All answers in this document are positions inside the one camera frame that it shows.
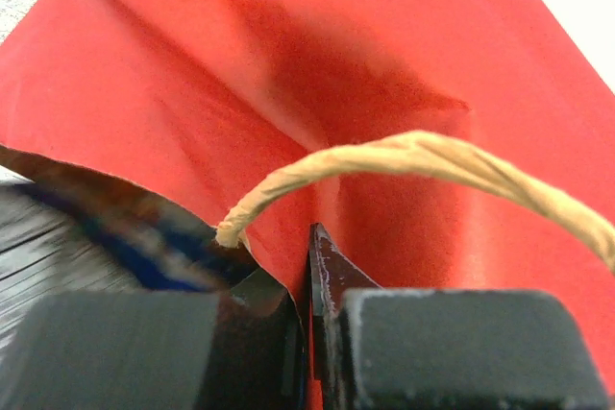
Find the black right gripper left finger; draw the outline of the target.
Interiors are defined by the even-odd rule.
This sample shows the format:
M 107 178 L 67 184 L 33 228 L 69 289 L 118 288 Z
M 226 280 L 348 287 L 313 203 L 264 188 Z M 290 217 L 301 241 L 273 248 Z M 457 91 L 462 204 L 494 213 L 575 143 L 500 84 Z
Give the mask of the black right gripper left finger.
M 306 354 L 287 290 L 65 292 L 36 303 L 1 363 L 5 409 L 302 409 Z

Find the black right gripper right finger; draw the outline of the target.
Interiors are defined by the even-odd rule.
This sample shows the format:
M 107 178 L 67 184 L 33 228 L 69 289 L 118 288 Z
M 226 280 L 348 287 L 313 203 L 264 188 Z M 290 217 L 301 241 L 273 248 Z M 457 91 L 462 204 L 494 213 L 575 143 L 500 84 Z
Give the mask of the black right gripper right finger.
M 383 288 L 309 232 L 314 373 L 327 409 L 606 409 L 578 324 L 536 290 Z

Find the red brown paper bag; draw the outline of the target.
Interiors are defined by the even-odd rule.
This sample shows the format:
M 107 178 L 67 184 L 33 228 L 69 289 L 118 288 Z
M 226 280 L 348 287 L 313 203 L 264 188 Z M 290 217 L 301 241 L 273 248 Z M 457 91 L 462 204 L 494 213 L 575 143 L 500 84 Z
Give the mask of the red brown paper bag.
M 4 145 L 211 224 L 287 163 L 410 130 L 614 215 L 613 93 L 541 0 L 38 0 L 1 46 Z M 614 278 L 544 218 L 416 176 L 322 181 L 248 230 L 294 296 L 313 222 L 385 286 L 554 294 L 613 384 Z

